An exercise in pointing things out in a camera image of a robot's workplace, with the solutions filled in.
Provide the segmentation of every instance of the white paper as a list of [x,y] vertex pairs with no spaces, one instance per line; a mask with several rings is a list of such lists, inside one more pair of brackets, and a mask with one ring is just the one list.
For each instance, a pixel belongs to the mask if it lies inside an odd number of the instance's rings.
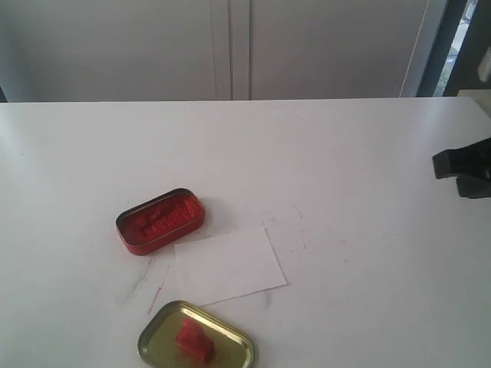
[[285,285],[264,228],[176,244],[181,298],[197,305]]

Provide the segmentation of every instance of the red tin box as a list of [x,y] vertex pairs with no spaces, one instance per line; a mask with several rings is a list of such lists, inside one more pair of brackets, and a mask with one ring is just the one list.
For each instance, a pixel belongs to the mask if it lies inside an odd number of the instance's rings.
[[193,232],[205,221],[205,208],[188,189],[174,189],[128,209],[116,219],[117,232],[134,255],[147,255]]

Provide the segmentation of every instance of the tin lid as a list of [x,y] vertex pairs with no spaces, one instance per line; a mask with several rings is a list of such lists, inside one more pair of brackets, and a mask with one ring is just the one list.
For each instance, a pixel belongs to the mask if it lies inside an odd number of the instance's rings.
[[[201,326],[206,339],[213,341],[213,354],[206,361],[177,341],[189,322]],[[140,335],[138,353],[154,368],[248,368],[254,360],[252,341],[244,333],[185,301],[173,301],[158,311]]]

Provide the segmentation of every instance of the red object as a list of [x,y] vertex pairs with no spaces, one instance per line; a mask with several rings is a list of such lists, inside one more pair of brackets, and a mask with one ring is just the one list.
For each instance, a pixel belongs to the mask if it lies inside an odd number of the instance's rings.
[[199,228],[205,209],[188,189],[174,189],[121,213],[117,231],[134,255],[147,255]]
[[185,353],[203,363],[207,363],[215,352],[213,340],[205,335],[199,323],[190,318],[183,319],[183,328],[177,335],[176,341]]

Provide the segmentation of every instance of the red ink mark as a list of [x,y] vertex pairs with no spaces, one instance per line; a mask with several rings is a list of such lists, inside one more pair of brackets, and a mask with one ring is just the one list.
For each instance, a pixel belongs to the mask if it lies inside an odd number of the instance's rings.
[[165,280],[162,281],[162,284],[160,284],[159,288],[157,289],[157,292],[155,293],[155,296],[153,297],[152,304],[150,305],[150,307],[147,310],[147,314],[152,313],[153,305],[155,304],[155,301],[157,300],[157,297],[159,296],[160,292],[162,291],[163,283],[164,282],[165,282]]

